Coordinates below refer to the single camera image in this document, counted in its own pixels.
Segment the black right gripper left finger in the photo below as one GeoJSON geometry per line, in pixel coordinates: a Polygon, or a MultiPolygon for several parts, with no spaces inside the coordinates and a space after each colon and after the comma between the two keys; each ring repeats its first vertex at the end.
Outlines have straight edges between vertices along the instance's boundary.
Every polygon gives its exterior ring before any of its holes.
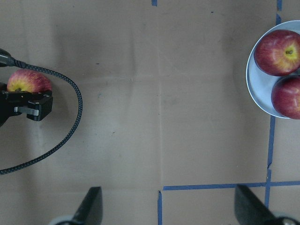
{"type": "Polygon", "coordinates": [[[102,188],[91,187],[71,219],[72,225],[100,225],[103,219],[102,188]]]}

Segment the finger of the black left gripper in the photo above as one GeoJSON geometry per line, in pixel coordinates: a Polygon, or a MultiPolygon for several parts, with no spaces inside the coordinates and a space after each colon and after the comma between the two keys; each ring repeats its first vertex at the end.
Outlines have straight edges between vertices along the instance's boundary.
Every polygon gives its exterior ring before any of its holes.
{"type": "Polygon", "coordinates": [[[52,91],[30,93],[27,91],[0,92],[0,125],[10,117],[26,114],[33,121],[41,121],[53,107],[52,91]]]}

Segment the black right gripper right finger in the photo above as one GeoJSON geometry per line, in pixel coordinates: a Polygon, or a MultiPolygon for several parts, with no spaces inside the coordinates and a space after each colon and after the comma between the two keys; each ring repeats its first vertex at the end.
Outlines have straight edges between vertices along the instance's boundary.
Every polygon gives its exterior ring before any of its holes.
{"type": "Polygon", "coordinates": [[[240,225],[283,225],[245,185],[235,187],[234,214],[240,225]]]}

